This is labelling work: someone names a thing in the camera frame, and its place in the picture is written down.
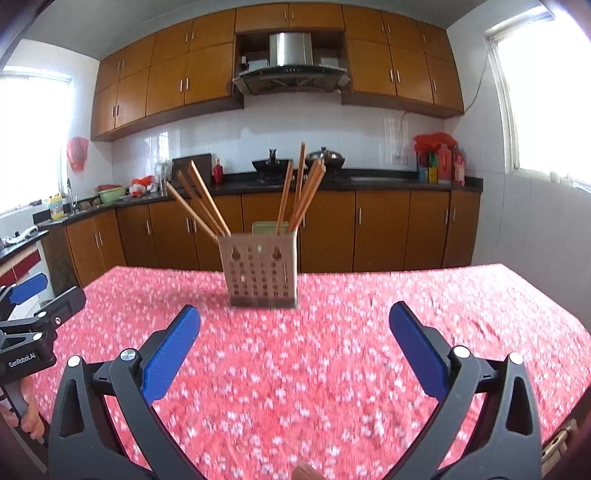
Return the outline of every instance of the red plastic bag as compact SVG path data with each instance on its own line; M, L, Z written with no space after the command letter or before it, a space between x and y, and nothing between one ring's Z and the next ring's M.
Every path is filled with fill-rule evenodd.
M83 171L88 158L88 140L82 137L72 138L66 145L66 157L72 171Z

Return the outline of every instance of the kitchen cabinet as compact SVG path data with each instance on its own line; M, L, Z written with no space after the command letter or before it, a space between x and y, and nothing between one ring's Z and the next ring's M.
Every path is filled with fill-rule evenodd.
M178 202L150 203L154 245L160 268L199 270L193 224Z
M454 63L452 47L449 44L447 32L435 25L417 22L418 30L423 40L423 49L427 55Z
M189 53L184 103L230 96L234 67L232 43L200 48Z
M94 217L94 220L105 272L116 266L125 267L125 256L115 211L100 213Z
M149 73L149 68L144 69L119 81L115 128L146 116Z
M66 234L78 282L84 288L105 273L94 217L68 225Z
M480 193L452 191L443 267L468 267L476 242Z
M449 192L411 192L405 270L441 268L449 221L449 197Z
M423 40L414 19L389 12L382 12L382 17L391 47L424 53Z
M386 28L379 10L343 5L343 18L348 40L366 40L388 44Z
M343 11L339 4L292 3L290 28L325 28L344 30Z
M214 200L230 231L232 233L244 233L240 195L215 197ZM191 207L201 216L199 207L195 205L194 200L191 201ZM218 245L197 225L193 224L193 228L196 230L195 246L197 247L199 267L201 267L201 270L221 272L223 270L222 259L220 258Z
M116 85L121 74L121 64L125 56L125 50L118 50L113 55L101 61L99 72L96 76L95 91L100 92L112 85Z
M427 65L433 85L435 105L463 112L464 101L455 64L427 55Z
M425 54L390 47L396 93L399 97L433 103L431 78Z
M115 128L118 84L115 83L95 95L92 105L92 136L103 134Z
M121 63L120 79L150 68L155 39L156 34L152 34L125 47L125 57Z
M409 205L409 191L357 191L353 271L404 269Z
M288 30L287 4L252 5L236 9L236 33L263 30Z
M187 20L156 33L151 64L157 65L189 53L192 28L193 20Z
M396 96L394 71L388 46L362 40L348 40L347 47L353 90Z
M300 236L302 273L353 271L355 192L317 192Z
M184 105L187 57L182 55L150 67L146 115Z
M128 266L158 268L148 205L117 209L117 221Z
M234 41L236 9L203 15L193 20L189 51Z

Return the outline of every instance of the table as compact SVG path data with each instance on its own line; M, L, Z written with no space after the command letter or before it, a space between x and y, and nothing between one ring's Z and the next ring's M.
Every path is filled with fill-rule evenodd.
M591 383L585 328L503 265L300 275L297 310L230 308L220 273L117 267L85 291L84 311L58 330L57 365L36 375L42 413L51 415L68 357L104 361L138 348L192 304L201 333L154 407L211 480L287 479L299 462L326 478L382 478L436 405L389 331L398 300L451 345L490 359L521 352L544 439ZM475 399L445 463L461 455L481 405ZM109 406L131 458L144 463Z

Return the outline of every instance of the perforated plastic container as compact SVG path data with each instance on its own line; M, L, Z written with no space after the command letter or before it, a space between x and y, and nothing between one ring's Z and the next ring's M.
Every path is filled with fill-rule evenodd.
M295 308L297 233L233 234L217 239L230 303L235 307Z

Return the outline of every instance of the window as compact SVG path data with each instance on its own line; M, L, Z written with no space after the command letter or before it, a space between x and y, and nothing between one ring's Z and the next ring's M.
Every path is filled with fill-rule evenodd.
M0 213L61 190L70 92L65 77L9 68L0 74Z
M511 167L589 183L591 43L569 20L536 7L503 22L487 33L489 58Z

